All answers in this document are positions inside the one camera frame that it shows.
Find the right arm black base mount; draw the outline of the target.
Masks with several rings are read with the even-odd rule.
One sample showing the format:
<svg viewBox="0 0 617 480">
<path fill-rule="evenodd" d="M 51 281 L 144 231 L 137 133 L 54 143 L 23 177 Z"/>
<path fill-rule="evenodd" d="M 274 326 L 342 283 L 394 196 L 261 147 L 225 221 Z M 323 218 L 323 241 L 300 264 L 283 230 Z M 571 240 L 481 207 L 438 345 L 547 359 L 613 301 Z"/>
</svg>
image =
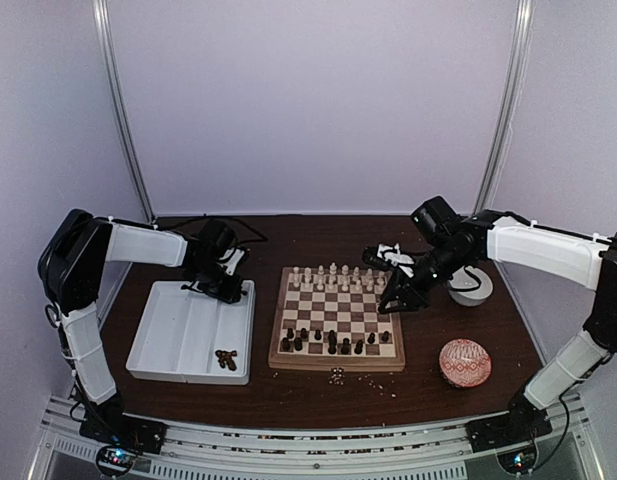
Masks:
<svg viewBox="0 0 617 480">
<path fill-rule="evenodd" d="M 539 416 L 529 423 L 521 423 L 510 413 L 472 420 L 465 428 L 474 453 L 530 442 L 553 431 L 546 417 Z"/>
</svg>

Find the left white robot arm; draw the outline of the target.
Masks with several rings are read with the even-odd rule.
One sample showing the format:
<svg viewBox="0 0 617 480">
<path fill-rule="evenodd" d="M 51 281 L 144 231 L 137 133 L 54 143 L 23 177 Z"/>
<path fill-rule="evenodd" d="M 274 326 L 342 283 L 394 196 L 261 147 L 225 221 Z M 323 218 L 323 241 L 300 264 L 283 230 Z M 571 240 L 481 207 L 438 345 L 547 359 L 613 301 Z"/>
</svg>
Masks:
<svg viewBox="0 0 617 480">
<path fill-rule="evenodd" d="M 38 275 L 49 301 L 48 319 L 58 329 L 63 355 L 86 401 L 102 406 L 91 420 L 111 444 L 132 433 L 126 415 L 110 405 L 118 389 L 100 334 L 97 301 L 105 267 L 113 262 L 180 269 L 185 286 L 226 304 L 245 294 L 237 268 L 249 251 L 224 221 L 210 218 L 195 235 L 161 230 L 114 217 L 72 209 L 38 261 Z"/>
</svg>

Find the red patterned bowl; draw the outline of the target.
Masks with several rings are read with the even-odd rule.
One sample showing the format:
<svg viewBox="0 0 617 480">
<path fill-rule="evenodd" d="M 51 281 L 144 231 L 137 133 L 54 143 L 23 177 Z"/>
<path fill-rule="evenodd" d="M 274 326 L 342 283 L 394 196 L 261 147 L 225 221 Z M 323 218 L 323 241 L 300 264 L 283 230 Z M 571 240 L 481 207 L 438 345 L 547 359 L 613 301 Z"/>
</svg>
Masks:
<svg viewBox="0 0 617 480">
<path fill-rule="evenodd" d="M 469 339 L 447 342 L 440 350 L 438 362 L 442 377 L 456 388 L 480 386 L 492 373 L 489 353 L 479 343 Z"/>
</svg>

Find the right aluminium corner post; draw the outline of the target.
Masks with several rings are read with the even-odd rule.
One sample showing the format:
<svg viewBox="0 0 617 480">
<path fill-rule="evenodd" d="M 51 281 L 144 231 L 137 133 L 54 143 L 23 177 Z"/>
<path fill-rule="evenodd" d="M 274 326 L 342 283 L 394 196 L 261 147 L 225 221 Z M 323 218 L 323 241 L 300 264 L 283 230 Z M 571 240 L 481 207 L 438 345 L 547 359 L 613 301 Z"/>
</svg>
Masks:
<svg viewBox="0 0 617 480">
<path fill-rule="evenodd" d="M 532 0 L 517 2 L 509 62 L 499 113 L 485 170 L 473 207 L 474 213 L 492 206 L 503 173 L 507 151 L 513 135 L 513 117 L 521 98 L 531 40 L 534 7 L 535 2 Z"/>
</svg>

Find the dark chess piece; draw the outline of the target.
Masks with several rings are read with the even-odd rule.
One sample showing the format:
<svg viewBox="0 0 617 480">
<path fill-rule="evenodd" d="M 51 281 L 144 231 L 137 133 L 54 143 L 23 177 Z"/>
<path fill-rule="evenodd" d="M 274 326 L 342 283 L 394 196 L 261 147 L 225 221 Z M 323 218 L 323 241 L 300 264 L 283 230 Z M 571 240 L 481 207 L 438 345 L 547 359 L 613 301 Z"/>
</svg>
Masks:
<svg viewBox="0 0 617 480">
<path fill-rule="evenodd" d="M 330 330 L 328 334 L 328 353 L 330 355 L 335 355 L 337 353 L 337 332 L 335 330 Z"/>
<path fill-rule="evenodd" d="M 363 339 L 358 340 L 355 344 L 354 354 L 361 355 L 365 349 L 365 341 Z"/>
</svg>

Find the aluminium front rail frame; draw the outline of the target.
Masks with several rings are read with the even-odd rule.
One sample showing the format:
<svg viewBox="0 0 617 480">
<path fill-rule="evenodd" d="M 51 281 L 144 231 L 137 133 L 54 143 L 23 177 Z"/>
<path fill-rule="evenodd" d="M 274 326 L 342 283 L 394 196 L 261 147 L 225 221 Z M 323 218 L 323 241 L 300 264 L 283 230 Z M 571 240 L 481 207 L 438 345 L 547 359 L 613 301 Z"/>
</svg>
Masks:
<svg viewBox="0 0 617 480">
<path fill-rule="evenodd" d="M 603 479 L 578 396 L 549 410 L 552 432 L 476 451 L 467 419 L 339 430 L 244 429 L 167 422 L 162 450 L 145 454 L 130 479 L 513 479 L 517 452 L 537 449 L 533 479 Z"/>
</svg>

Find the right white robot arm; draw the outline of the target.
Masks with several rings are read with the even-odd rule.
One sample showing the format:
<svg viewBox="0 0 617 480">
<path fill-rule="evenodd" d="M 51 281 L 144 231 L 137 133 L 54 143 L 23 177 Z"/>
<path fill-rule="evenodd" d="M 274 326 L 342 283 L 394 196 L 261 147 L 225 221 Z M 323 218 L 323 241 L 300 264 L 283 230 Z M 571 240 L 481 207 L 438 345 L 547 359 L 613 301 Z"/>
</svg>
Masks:
<svg viewBox="0 0 617 480">
<path fill-rule="evenodd" d="M 382 313 L 415 312 L 430 304 L 433 288 L 462 268 L 490 262 L 504 272 L 516 304 L 537 340 L 547 324 L 563 319 L 570 333 L 553 356 L 511 399 L 500 430 L 523 440 L 539 417 L 563 394 L 617 353 L 617 232 L 584 234 L 528 220 L 512 211 L 457 213 L 436 196 L 410 216 L 427 251 L 413 254 L 381 243 L 363 254 L 365 263 L 390 274 L 381 294 Z"/>
</svg>

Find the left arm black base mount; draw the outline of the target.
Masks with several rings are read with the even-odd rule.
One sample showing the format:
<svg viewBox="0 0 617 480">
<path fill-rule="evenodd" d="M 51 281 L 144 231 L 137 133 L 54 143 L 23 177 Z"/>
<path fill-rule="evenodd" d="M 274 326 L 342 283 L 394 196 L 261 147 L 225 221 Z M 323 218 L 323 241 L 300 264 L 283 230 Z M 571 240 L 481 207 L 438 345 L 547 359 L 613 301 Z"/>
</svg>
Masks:
<svg viewBox="0 0 617 480">
<path fill-rule="evenodd" d="M 166 433 L 167 426 L 162 422 L 125 415 L 115 421 L 105 421 L 88 414 L 79 427 L 82 437 L 149 454 L 161 452 Z"/>
</svg>

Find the dark chess piece corner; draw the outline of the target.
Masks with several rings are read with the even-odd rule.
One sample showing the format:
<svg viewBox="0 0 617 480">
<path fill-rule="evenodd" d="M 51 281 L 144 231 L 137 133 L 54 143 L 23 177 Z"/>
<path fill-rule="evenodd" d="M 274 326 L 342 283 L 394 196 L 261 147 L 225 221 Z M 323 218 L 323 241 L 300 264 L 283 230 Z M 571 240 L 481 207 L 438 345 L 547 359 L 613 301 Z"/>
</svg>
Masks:
<svg viewBox="0 0 617 480">
<path fill-rule="evenodd" d="M 291 343 L 290 340 L 287 337 L 284 337 L 281 341 L 281 349 L 284 352 L 288 352 L 291 350 Z"/>
</svg>

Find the dark chess pieces lower pile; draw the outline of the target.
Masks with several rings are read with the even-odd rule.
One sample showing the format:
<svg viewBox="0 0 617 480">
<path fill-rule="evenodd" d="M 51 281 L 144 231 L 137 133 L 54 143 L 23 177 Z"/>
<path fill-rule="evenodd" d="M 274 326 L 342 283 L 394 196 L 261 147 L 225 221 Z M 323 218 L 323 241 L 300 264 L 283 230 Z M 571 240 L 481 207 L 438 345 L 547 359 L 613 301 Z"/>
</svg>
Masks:
<svg viewBox="0 0 617 480">
<path fill-rule="evenodd" d="M 216 350 L 215 356 L 222 369 L 228 369 L 229 371 L 237 370 L 236 358 L 238 352 L 236 350 Z"/>
</svg>

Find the wooden chess board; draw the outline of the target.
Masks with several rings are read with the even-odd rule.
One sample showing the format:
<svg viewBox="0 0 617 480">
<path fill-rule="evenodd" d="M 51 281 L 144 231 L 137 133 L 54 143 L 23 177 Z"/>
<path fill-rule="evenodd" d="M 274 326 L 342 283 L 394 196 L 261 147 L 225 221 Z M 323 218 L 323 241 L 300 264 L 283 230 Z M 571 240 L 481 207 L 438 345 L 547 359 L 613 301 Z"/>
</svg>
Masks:
<svg viewBox="0 0 617 480">
<path fill-rule="evenodd" d="M 274 369 L 297 371 L 328 371 L 342 368 L 351 372 L 401 372 L 406 365 L 406 355 L 400 316 L 397 313 L 379 314 L 377 305 L 381 294 L 372 293 L 313 293 L 289 291 L 287 274 L 282 269 L 275 318 L 270 341 L 268 364 Z M 295 337 L 290 340 L 291 350 L 284 352 L 281 341 L 287 329 L 293 328 Z M 303 350 L 294 349 L 294 339 L 300 330 L 309 331 L 309 339 L 303 340 Z M 314 332 L 320 329 L 323 339 L 314 340 Z M 328 334 L 337 332 L 337 353 L 328 353 Z M 381 342 L 384 331 L 391 332 L 388 343 Z M 378 342 L 368 344 L 371 332 Z M 351 353 L 340 353 L 342 341 L 349 338 Z M 354 354 L 358 340 L 365 341 L 361 355 Z"/>
</svg>

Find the aluminium corner post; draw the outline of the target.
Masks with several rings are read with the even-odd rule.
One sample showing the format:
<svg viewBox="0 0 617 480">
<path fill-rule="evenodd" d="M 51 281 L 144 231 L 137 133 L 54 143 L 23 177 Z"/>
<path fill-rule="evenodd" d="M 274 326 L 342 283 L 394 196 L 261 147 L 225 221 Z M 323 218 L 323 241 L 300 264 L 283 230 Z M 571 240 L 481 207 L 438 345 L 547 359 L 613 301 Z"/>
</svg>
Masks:
<svg viewBox="0 0 617 480">
<path fill-rule="evenodd" d="M 131 125 L 123 98 L 122 85 L 114 49 L 112 28 L 110 24 L 108 2 L 105 0 L 94 0 L 92 2 L 92 7 L 95 27 L 112 101 L 114 121 L 121 143 L 122 155 L 143 216 L 147 222 L 154 223 L 156 221 L 156 215 L 152 202 L 149 198 L 146 182 L 139 164 L 134 139 L 132 136 Z"/>
<path fill-rule="evenodd" d="M 513 135 L 513 117 L 521 98 L 531 40 L 534 7 L 535 2 L 532 0 L 517 2 L 509 62 L 499 113 L 485 170 L 473 207 L 474 213 L 492 206 L 503 173 L 507 151 Z"/>
</svg>

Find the left aluminium corner post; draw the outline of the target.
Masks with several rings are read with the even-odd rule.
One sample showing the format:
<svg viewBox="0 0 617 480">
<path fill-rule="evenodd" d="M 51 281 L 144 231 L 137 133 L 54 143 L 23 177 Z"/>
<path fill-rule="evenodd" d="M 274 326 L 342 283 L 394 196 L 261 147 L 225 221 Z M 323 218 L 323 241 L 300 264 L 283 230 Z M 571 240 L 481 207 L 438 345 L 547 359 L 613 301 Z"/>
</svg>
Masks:
<svg viewBox="0 0 617 480">
<path fill-rule="evenodd" d="M 105 0 L 94 0 L 92 2 L 92 7 L 95 27 L 112 101 L 114 121 L 121 143 L 122 155 L 143 216 L 147 222 L 154 223 L 156 221 L 156 215 L 152 202 L 149 198 L 146 182 L 139 164 L 134 139 L 132 136 L 131 125 L 123 98 L 122 85 L 114 49 L 112 28 L 110 24 L 108 2 Z"/>
</svg>

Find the white plastic divided tray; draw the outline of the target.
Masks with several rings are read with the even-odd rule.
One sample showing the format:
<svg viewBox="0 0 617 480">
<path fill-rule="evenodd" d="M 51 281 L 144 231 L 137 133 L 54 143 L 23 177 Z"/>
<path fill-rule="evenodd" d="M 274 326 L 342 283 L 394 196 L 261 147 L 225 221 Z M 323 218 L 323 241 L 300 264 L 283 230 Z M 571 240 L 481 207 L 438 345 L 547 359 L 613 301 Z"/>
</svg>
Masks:
<svg viewBox="0 0 617 480">
<path fill-rule="evenodd" d="M 245 385 L 250 379 L 256 289 L 227 304 L 186 288 L 182 281 L 157 281 L 126 361 L 136 379 L 206 385 Z M 237 370 L 219 366 L 216 350 L 236 350 Z"/>
</svg>

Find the white ceramic bowl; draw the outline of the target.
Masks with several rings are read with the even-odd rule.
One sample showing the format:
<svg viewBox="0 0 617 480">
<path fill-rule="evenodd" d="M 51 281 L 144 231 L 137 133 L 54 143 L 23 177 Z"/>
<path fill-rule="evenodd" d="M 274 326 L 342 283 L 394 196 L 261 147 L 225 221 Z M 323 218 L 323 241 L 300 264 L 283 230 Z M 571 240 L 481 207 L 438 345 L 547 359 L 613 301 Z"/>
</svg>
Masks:
<svg viewBox="0 0 617 480">
<path fill-rule="evenodd" d="M 489 299 L 494 287 L 490 276 L 483 270 L 466 266 L 453 274 L 447 283 L 447 290 L 459 305 L 477 307 Z"/>
</svg>

